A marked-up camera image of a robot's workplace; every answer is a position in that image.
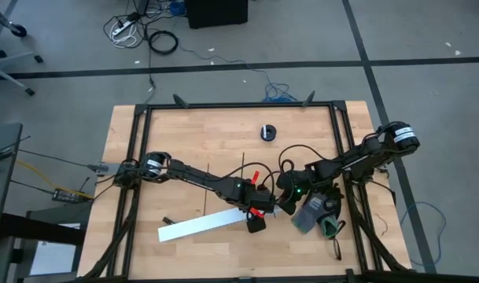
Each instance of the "chair wheel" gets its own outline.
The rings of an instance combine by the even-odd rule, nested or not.
[[[29,94],[29,96],[33,96],[33,95],[35,95],[35,91],[33,91],[33,90],[30,89],[30,88],[27,88],[27,89],[26,89],[26,94]]]
[[[21,26],[20,24],[12,24],[19,32],[14,32],[12,31],[12,34],[17,36],[17,37],[24,37],[28,35],[28,32],[26,31],[26,28]]]
[[[0,50],[0,58],[6,58],[6,52],[3,50]]]

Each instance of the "blue cable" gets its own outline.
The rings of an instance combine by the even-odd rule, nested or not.
[[[265,78],[268,81],[268,84],[264,88],[265,97],[263,98],[262,102],[291,102],[291,101],[297,101],[297,99],[295,97],[293,97],[291,94],[288,93],[289,85],[287,83],[273,83],[271,81],[271,79],[269,78],[269,75],[265,71],[251,68],[248,65],[248,63],[246,63],[246,61],[244,61],[244,60],[241,60],[241,59],[239,59],[239,60],[227,60],[227,59],[225,59],[221,56],[218,56],[218,55],[213,55],[211,57],[202,57],[201,55],[199,55],[199,53],[197,53],[193,50],[185,49],[182,46],[181,40],[179,40],[178,46],[181,50],[189,52],[189,53],[193,53],[202,60],[211,60],[213,58],[219,58],[220,60],[225,61],[227,63],[231,63],[231,64],[242,63],[251,71],[263,73],[265,75]]]
[[[425,205],[428,205],[429,207],[435,209],[438,213],[440,213],[440,215],[442,215],[442,218],[444,219],[444,225],[442,226],[442,229],[440,229],[440,232],[438,233],[438,236],[437,236],[437,241],[438,241],[438,257],[437,259],[435,260],[435,262],[433,264],[422,264],[422,263],[417,263],[415,262],[414,260],[411,259],[411,262],[415,265],[419,265],[419,266],[435,266],[437,265],[440,260],[442,259],[442,247],[440,245],[440,237],[442,236],[442,232],[444,232],[444,229],[445,229],[445,226],[447,225],[447,219],[445,218],[445,215],[444,213],[442,213],[442,211],[440,211],[440,209],[438,209],[437,207],[435,207],[433,204],[430,204],[430,203],[427,203],[425,201],[418,201],[418,202],[415,202],[414,204],[412,204],[409,208],[407,208],[407,211],[405,211],[405,214],[403,215],[402,219],[400,220],[400,225],[403,224],[403,221],[405,220],[405,217],[407,217],[407,214],[409,213],[409,211],[415,207],[416,205],[418,204],[425,204]]]

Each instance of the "wooden table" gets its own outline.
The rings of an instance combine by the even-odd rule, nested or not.
[[[346,103],[355,143],[359,144],[365,134],[374,130],[367,104],[364,101]],[[125,159],[133,111],[133,105],[113,109],[104,162],[119,163]],[[260,139],[260,128],[265,123],[278,130],[272,142]],[[340,120],[339,125],[347,150]],[[141,135],[142,125],[138,128],[134,156],[138,156]],[[328,108],[155,110],[146,152],[165,151],[193,167],[206,170],[209,166],[214,175],[224,175],[241,166],[243,153],[245,163],[259,161],[276,170],[278,154],[294,144],[309,145],[328,158],[337,155]],[[293,160],[298,170],[318,159],[304,148],[287,151],[283,155],[285,158]],[[260,171],[260,179],[267,175],[262,167],[247,167],[244,177],[251,178],[255,170]],[[376,172],[374,180],[388,185],[384,174]],[[342,179],[336,181],[344,193]],[[96,195],[107,186],[109,182],[98,186]],[[377,235],[401,264],[410,267],[391,194],[372,183],[367,185],[367,192]],[[111,188],[94,202],[79,275],[90,270],[112,238],[119,194],[119,188]],[[228,209],[230,205],[215,194],[185,182],[170,181],[160,185],[143,182],[129,278],[315,276],[344,274],[348,268],[359,274],[347,201],[343,200],[342,204],[341,219],[348,225],[337,236],[341,244],[341,261],[335,259],[332,241],[326,240],[318,229],[301,234],[286,213],[278,214],[275,219],[267,217],[267,229],[255,234],[248,233],[242,222],[160,243],[157,229],[165,225],[162,222],[164,216],[180,222]],[[367,262],[372,266],[367,237],[363,235],[363,238]],[[124,244],[121,244],[116,261],[117,274],[121,269],[123,249]]]

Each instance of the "black metal frame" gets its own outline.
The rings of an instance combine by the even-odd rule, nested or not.
[[[188,109],[203,109],[203,108],[286,108],[286,107],[302,107],[302,102],[286,102],[286,103],[204,103],[204,104],[193,104],[189,105]],[[308,107],[328,107],[330,112],[330,121],[332,123],[333,135],[335,138],[337,146],[337,154],[341,155],[344,153],[344,146],[342,143],[340,127],[337,121],[336,111],[339,110],[341,117],[344,123],[344,129],[346,134],[346,139],[348,140],[349,148],[355,146],[355,142],[352,136],[352,128],[349,122],[348,110],[346,108],[345,101],[314,101]],[[139,150],[139,159],[141,160],[146,154],[146,146],[149,139],[149,129],[151,115],[154,110],[160,109],[182,109],[181,105],[136,105],[134,108],[134,118],[131,128],[131,136],[129,139],[129,146],[127,149],[127,159],[133,158],[134,147],[136,144],[136,135],[138,132],[139,120],[143,113],[145,113],[145,124],[142,131],[142,141],[141,148]],[[365,256],[365,248],[363,246],[363,239],[361,234],[360,227],[366,226],[371,231],[374,231],[374,223],[372,221],[370,206],[367,199],[367,191],[364,186],[358,186],[358,192],[361,199],[363,217],[358,211],[354,192],[353,192],[353,183],[348,179],[346,175],[343,176],[345,180],[345,192],[346,198],[348,200],[348,206],[350,211],[351,225],[353,229],[354,240],[356,244],[356,251],[359,260],[359,268],[361,275],[354,275],[352,270],[346,270],[346,274],[342,275],[330,275],[330,276],[307,276],[307,277],[247,277],[247,278],[208,278],[208,279],[177,279],[177,280],[134,280],[129,282],[175,282],[175,281],[185,281],[185,282],[336,282],[336,281],[346,281],[346,282],[355,282],[357,279],[363,281],[373,281],[373,282],[407,282],[416,280],[419,282],[479,282],[479,277],[462,277],[456,275],[442,275],[442,274],[417,274],[413,271],[384,271],[381,261],[381,254],[384,255],[387,253],[385,246],[379,241],[374,245],[373,241],[370,241],[370,250],[372,251],[372,258],[374,261],[375,270],[371,270],[367,265],[367,258]],[[125,210],[125,200],[127,198],[127,190],[134,189],[131,206],[138,206],[140,198],[140,185],[137,183],[134,187],[131,188],[122,188],[120,191],[119,204],[116,212],[116,220],[114,226],[113,237],[119,232],[120,226],[123,221],[123,214]],[[116,266],[116,254],[112,257],[108,264],[107,277],[110,277],[113,280],[124,280],[127,281],[129,275],[129,269],[131,265],[131,253],[134,242],[134,231],[135,231],[135,220],[137,217],[137,209],[134,213],[134,225],[127,232],[126,248],[123,255],[123,265],[122,265],[122,275],[115,276],[114,270]]]

